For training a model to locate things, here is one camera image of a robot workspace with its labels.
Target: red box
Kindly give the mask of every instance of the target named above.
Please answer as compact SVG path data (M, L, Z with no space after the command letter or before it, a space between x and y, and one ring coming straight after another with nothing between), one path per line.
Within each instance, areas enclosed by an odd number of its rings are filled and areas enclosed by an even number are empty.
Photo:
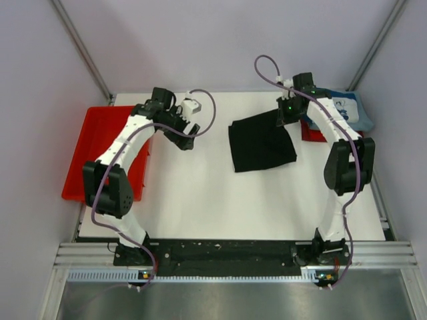
M96 160L117 138L126 124L133 107L92 107L87 110L85 121L69 166L62 198L85 202L83 165ZM149 141L145 143L132 163L127 177L135 201L141 201Z

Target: metal floor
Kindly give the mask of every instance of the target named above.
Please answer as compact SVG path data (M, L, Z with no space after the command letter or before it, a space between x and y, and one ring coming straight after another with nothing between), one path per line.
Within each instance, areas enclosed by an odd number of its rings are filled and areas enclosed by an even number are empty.
M109 286L68 283L57 320L415 319L399 270L351 270L332 292L311 283L157 283L139 294L117 287L87 304Z

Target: white wall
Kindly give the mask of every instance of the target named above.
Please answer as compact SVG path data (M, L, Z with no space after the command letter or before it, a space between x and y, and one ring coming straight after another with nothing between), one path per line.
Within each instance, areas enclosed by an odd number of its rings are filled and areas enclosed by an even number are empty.
M109 88L273 89L261 53L285 77L311 71L346 87L391 11L390 0L62 0ZM275 76L266 62L260 67Z
M62 186L85 110L103 104L46 0L0 10L0 318L36 319L77 204Z
M399 236L427 279L427 1L411 0L359 88L376 123L376 169Z

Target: folded cloth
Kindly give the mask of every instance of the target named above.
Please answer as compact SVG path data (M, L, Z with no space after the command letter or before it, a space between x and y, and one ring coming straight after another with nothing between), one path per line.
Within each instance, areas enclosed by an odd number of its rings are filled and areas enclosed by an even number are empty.
M264 170L296 161L289 133L276 127L278 110L233 121L228 127L235 172Z
M362 100L356 91L328 91L331 93L335 108L353 130L363 132L372 130L374 123L368 118ZM319 127L307 115L304 116L304 120L311 130L319 130Z

